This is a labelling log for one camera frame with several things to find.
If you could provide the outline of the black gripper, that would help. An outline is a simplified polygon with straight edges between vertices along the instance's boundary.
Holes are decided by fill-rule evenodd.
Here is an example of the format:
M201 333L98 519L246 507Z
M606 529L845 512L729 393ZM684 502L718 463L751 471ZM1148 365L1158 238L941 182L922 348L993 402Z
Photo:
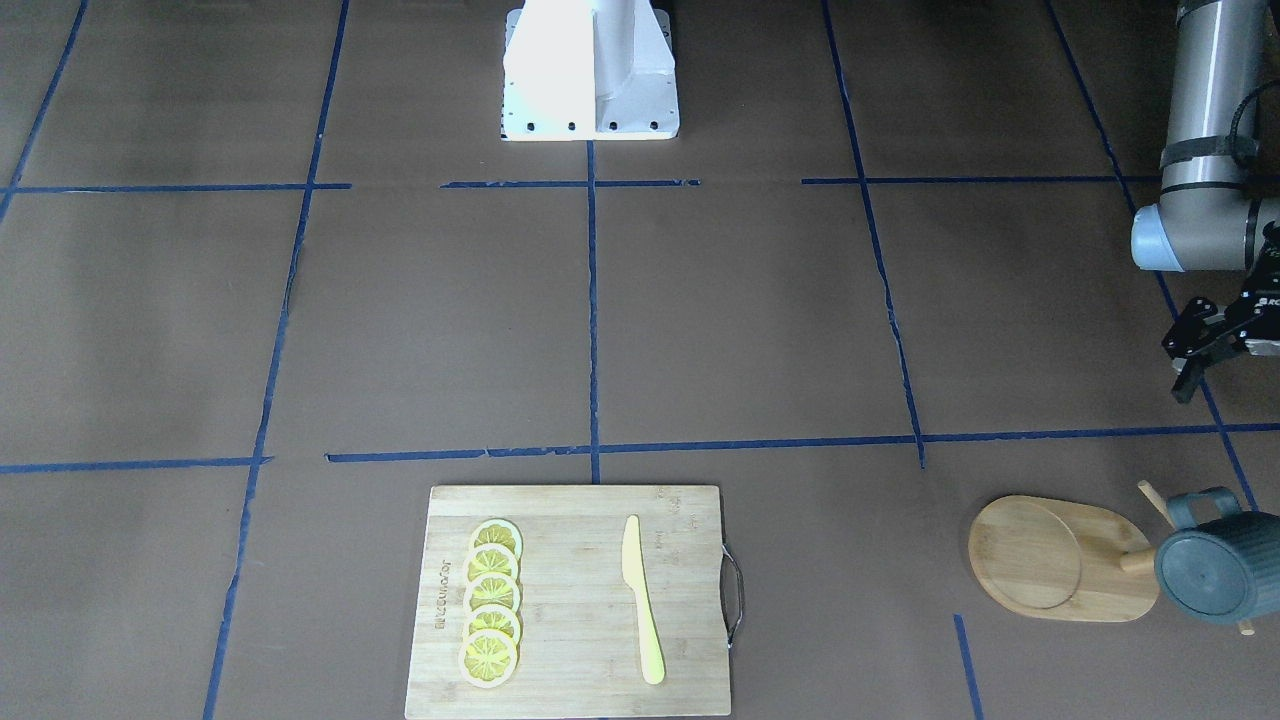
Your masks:
M1240 297L1229 305L1197 296L1178 314L1161 345L1178 372L1171 396L1189 404L1206 372L1244 354L1279 355L1279 229L1263 228L1263 242Z

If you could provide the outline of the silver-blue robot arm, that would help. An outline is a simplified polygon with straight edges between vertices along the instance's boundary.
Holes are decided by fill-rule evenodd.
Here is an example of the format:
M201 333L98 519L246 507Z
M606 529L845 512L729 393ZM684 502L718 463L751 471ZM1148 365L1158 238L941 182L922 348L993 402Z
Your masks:
M1188 404L1206 372L1277 355L1277 200L1245 192L1260 155L1256 104L1266 1L1183 1L1158 201L1137 210L1133 261L1148 272L1243 272L1239 297L1193 299L1162 338Z

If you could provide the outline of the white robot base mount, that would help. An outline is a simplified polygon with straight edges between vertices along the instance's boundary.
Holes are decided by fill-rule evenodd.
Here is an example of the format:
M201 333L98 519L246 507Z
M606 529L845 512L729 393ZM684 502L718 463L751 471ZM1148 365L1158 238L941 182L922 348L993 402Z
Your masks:
M508 12L500 137L676 138L673 29L668 1L526 1Z

